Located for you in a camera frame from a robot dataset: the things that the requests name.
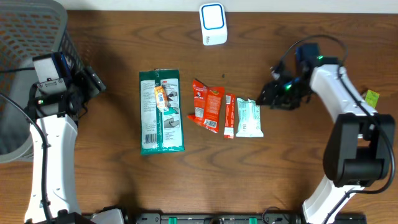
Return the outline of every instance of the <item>laundry basket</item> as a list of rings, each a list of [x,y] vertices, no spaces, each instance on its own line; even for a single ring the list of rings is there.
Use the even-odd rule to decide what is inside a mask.
[[[62,51],[83,68],[67,28],[66,10],[52,0],[0,0],[0,70],[33,67],[32,57]],[[34,70],[0,73],[0,91],[25,108]],[[12,105],[0,100],[0,163],[32,161],[29,124]]]

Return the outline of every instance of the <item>wooden tabletop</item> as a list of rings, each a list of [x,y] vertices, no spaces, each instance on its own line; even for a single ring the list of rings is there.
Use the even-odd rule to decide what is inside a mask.
[[[224,139],[224,103],[218,134],[186,115],[194,113],[194,78],[256,99],[271,80],[269,68],[310,34],[346,42],[354,86],[380,93],[376,109],[398,119],[396,15],[227,13],[227,43],[206,47],[196,12],[68,14],[82,59],[108,87],[90,101],[76,140],[76,193],[86,213],[117,203],[164,213],[298,210],[323,177],[323,151],[333,127],[319,97],[295,111],[262,107],[263,138]],[[323,54],[342,54],[336,44],[320,43]],[[294,70],[293,55],[289,62]],[[185,152],[140,156],[139,71],[154,68],[180,70]],[[3,164],[0,177],[0,222],[22,223],[32,163]],[[355,195],[343,211],[364,212],[368,223],[396,223],[397,199],[398,180],[383,194]]]

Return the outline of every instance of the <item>red package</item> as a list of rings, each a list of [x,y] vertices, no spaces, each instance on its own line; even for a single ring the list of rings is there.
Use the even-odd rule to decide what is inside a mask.
[[[225,113],[225,128],[224,138],[234,138],[234,120],[235,120],[235,101],[236,96],[234,94],[225,94],[226,98],[226,113]]]
[[[198,80],[192,82],[192,87],[195,114],[188,115],[188,119],[214,133],[218,133],[218,116],[225,92],[224,88],[208,87]]]

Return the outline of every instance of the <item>brown wood surface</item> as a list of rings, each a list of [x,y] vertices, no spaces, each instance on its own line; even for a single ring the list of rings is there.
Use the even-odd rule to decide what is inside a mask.
[[[90,102],[76,140],[76,193],[84,212],[116,203],[165,213],[298,210],[323,177],[323,151],[333,126],[319,97],[295,111],[262,107],[263,138],[223,139],[224,103],[218,134],[186,115],[194,112],[194,78],[256,99],[271,80],[269,68],[310,34],[345,41],[355,87],[380,93],[377,110],[398,119],[395,15],[228,13],[227,43],[205,47],[197,12],[68,13],[82,59],[108,87]],[[336,44],[321,44],[325,55],[341,54]],[[292,55],[289,60],[293,70]],[[140,156],[139,71],[154,68],[180,69],[185,152]],[[0,223],[22,223],[32,164],[3,164],[0,177]],[[396,223],[397,187],[395,181],[383,194],[356,195],[344,211],[364,212],[368,223]]]

